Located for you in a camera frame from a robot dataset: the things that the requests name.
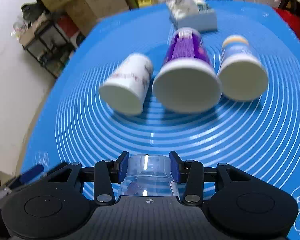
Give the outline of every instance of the purple paper cup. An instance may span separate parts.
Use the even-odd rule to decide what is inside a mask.
[[[177,113],[203,112],[218,103],[220,81],[197,30],[181,28],[173,34],[152,90],[167,109]]]

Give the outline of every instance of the black circular pad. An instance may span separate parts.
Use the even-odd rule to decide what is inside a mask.
[[[287,234],[298,214],[296,201],[264,182],[230,183],[209,202],[209,216],[223,230],[240,236]]]
[[[237,198],[237,205],[249,213],[266,213],[274,207],[272,197],[260,193],[247,193]]]
[[[63,183],[39,183],[15,193],[2,208],[8,230],[21,238],[57,238],[84,224],[89,201]]]
[[[53,196],[39,196],[30,199],[25,205],[25,211],[35,217],[49,217],[60,211],[62,202]]]

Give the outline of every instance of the metal screw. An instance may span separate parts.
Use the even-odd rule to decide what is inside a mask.
[[[112,200],[112,197],[108,194],[101,194],[99,196],[97,196],[97,201],[101,202],[101,203],[107,203],[110,202]]]
[[[197,203],[200,201],[200,197],[198,195],[187,195],[185,197],[185,201],[189,203]]]

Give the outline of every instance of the baking mat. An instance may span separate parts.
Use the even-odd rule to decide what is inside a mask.
[[[47,171],[60,161],[93,166],[124,150],[162,155],[174,150],[183,160],[226,162],[282,188],[298,200],[300,211],[300,42],[268,6],[209,4],[217,12],[218,31],[202,38],[215,71],[223,40],[245,36],[269,74],[259,99],[222,97],[205,113],[184,115],[165,110],[149,90],[141,115],[114,113],[100,100],[98,86],[132,52],[150,57],[156,75],[174,32],[164,4],[122,13],[98,24],[67,64],[34,128],[22,170],[42,163]],[[204,191],[211,196],[213,184],[206,183]],[[85,184],[84,195],[92,198],[92,183]],[[300,212],[289,237],[300,239]]]

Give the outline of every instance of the blue and white paper cup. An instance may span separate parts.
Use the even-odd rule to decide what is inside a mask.
[[[203,112],[218,103],[220,81],[198,31],[181,28],[174,33],[152,90],[167,109],[177,113]]]
[[[268,74],[256,52],[240,35],[231,35],[224,40],[218,78],[223,94],[236,101],[260,97],[269,83]]]

